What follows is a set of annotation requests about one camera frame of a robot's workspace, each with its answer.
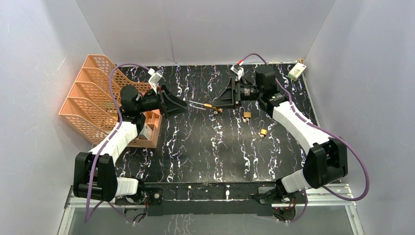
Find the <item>large brass padlock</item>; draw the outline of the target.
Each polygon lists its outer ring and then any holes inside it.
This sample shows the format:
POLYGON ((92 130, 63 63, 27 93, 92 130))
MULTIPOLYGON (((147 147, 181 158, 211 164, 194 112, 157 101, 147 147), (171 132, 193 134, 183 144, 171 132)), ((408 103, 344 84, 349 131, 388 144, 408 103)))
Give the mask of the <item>large brass padlock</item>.
POLYGON ((189 103, 190 107, 200 109, 200 110, 211 110, 213 111, 214 115, 221 114, 223 112, 222 108, 214 107, 209 103, 200 103, 196 101, 187 100, 187 103, 189 103))

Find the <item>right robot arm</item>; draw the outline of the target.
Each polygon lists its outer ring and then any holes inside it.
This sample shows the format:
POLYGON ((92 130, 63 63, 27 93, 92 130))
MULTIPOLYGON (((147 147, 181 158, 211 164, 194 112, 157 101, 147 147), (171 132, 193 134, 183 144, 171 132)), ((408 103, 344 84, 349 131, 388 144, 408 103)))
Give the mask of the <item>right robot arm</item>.
POLYGON ((217 97, 213 106, 222 109, 239 108, 243 101, 257 101, 260 108, 280 123, 300 144, 307 156, 302 169, 276 180, 273 189, 259 192, 255 200, 266 198, 287 203, 297 192, 322 188, 348 174, 347 147, 341 139, 313 126, 297 109, 291 94, 276 78, 270 65, 260 65, 255 71, 255 82, 243 81, 243 68, 231 67, 236 74, 217 97))

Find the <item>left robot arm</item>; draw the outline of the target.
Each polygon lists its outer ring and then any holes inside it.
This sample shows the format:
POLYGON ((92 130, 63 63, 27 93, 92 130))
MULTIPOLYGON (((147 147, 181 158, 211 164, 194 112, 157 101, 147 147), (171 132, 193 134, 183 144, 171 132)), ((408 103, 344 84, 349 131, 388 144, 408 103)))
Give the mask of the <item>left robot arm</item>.
POLYGON ((136 177, 118 177, 115 163, 127 145, 144 129, 145 112, 159 110, 166 117, 188 111, 187 103, 172 94, 165 85, 141 94, 133 85, 120 91, 118 121, 109 135, 89 152, 75 158, 73 193, 76 197, 111 202, 127 196, 140 204, 146 198, 143 181, 136 177))

